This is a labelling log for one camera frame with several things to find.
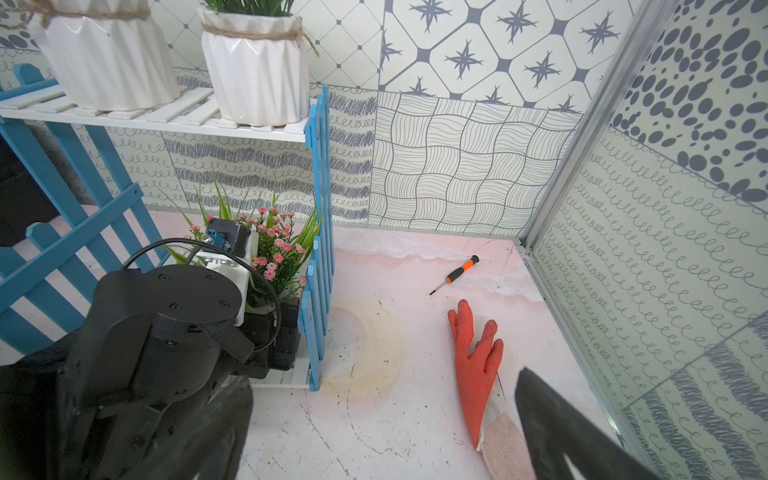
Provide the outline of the pink flower potted plant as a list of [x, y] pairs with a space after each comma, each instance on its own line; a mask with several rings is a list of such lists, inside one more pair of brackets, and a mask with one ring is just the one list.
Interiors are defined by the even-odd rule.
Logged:
[[[299, 291], [306, 286], [307, 278], [299, 275], [303, 266], [309, 260], [314, 249], [314, 237], [320, 233], [323, 220], [318, 216], [318, 210], [313, 207], [306, 219], [301, 231], [294, 234], [295, 212], [281, 211], [278, 208], [279, 192], [272, 192], [272, 199], [267, 204], [259, 196], [256, 200], [248, 200], [250, 188], [239, 201], [240, 209], [237, 216], [232, 210], [232, 201], [223, 184], [214, 179], [214, 188], [217, 193], [218, 213], [220, 217], [208, 215], [203, 205], [203, 196], [200, 187], [196, 187], [195, 199], [203, 215], [203, 224], [206, 229], [214, 227], [216, 218], [226, 221], [234, 221], [235, 226], [245, 227], [250, 233], [249, 239], [256, 241], [255, 253], [250, 253], [251, 265], [266, 280], [270, 282], [278, 300], [287, 301], [296, 297]], [[242, 208], [251, 202], [252, 211], [244, 213]], [[263, 283], [255, 280], [253, 276], [247, 282], [244, 295], [244, 312], [249, 314], [266, 314], [274, 311], [275, 304], [269, 300]]]

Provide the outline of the orange black screwdriver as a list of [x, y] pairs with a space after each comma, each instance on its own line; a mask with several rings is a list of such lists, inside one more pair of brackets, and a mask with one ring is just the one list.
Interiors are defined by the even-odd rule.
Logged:
[[434, 295], [438, 290], [440, 290], [443, 286], [449, 285], [453, 282], [455, 282], [458, 278], [460, 278], [466, 271], [471, 269], [474, 265], [476, 265], [480, 261], [480, 258], [477, 255], [472, 255], [469, 260], [467, 260], [462, 266], [454, 269], [451, 271], [448, 275], [445, 276], [445, 278], [441, 281], [441, 283], [433, 289], [429, 295]]

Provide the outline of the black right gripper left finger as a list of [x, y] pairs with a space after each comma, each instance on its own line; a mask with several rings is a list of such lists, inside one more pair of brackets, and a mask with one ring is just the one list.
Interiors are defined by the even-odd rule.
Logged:
[[234, 479], [253, 411], [249, 380], [232, 380], [178, 433], [131, 469], [127, 479]]

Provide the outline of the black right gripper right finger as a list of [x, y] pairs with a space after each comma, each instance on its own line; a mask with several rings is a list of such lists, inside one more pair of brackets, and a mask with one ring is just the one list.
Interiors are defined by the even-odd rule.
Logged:
[[520, 371], [515, 402], [538, 479], [654, 479], [650, 470], [604, 435], [528, 368]]

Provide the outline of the blue white two-tier rack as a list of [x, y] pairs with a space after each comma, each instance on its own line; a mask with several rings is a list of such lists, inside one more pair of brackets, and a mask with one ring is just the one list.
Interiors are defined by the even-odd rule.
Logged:
[[[286, 192], [306, 173], [313, 176], [314, 206], [310, 215], [308, 262], [300, 274], [307, 279], [293, 309], [283, 314], [293, 323], [299, 344], [292, 366], [284, 371], [259, 371], [253, 384], [259, 388], [318, 390], [328, 329], [330, 295], [335, 272], [331, 205], [330, 92], [323, 89], [311, 105], [310, 115], [279, 129], [238, 126], [222, 119], [209, 88], [184, 89], [173, 102], [133, 111], [98, 111], [78, 106], [53, 78], [44, 78], [29, 64], [14, 69], [19, 86], [1, 94], [1, 135], [61, 217], [67, 234], [36, 222], [27, 231], [39, 255], [23, 261], [5, 254], [1, 263], [7, 274], [1, 282], [1, 338], [7, 346], [27, 354], [47, 346], [49, 338], [13, 307], [27, 299], [64, 331], [83, 323], [83, 316], [48, 281], [57, 272], [85, 298], [91, 298], [96, 278], [80, 259], [87, 252], [105, 272], [119, 267], [107, 243], [112, 233], [128, 253], [158, 242], [159, 227], [150, 215], [150, 191], [161, 203], [183, 212], [204, 216], [251, 215], [268, 205], [262, 190]], [[112, 139], [115, 129], [132, 139], [148, 137], [151, 153], [166, 151], [161, 137], [178, 134], [187, 155], [206, 153], [219, 141], [240, 146], [257, 141], [263, 147], [284, 145], [275, 155], [259, 151], [257, 159], [270, 171], [282, 172], [286, 181], [259, 177], [253, 188], [234, 197], [224, 181], [228, 171], [208, 168], [182, 182], [169, 168], [147, 161], [128, 167]]]

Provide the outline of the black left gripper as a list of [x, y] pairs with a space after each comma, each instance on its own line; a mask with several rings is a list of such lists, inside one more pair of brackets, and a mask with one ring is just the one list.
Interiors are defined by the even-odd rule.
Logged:
[[237, 364], [234, 376], [264, 379], [272, 371], [288, 371], [295, 363], [301, 334], [298, 326], [298, 297], [289, 298], [280, 304], [281, 324], [277, 326], [274, 313], [246, 313], [239, 329], [259, 346], [270, 338], [273, 342], [263, 350], [253, 353], [245, 364]]

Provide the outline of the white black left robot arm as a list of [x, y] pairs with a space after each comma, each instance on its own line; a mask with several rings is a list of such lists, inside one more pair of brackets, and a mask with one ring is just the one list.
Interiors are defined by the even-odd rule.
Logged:
[[235, 478], [258, 351], [242, 303], [203, 267], [104, 276], [81, 328], [2, 368], [2, 477]]

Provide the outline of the red flower potted plant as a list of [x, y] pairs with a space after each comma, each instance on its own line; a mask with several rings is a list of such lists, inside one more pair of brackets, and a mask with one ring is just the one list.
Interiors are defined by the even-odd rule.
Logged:
[[180, 96], [170, 49], [147, 1], [15, 1], [1, 6], [30, 33], [76, 105], [150, 109]]
[[281, 127], [310, 114], [308, 55], [316, 53], [291, 1], [207, 1], [202, 49], [221, 117]]

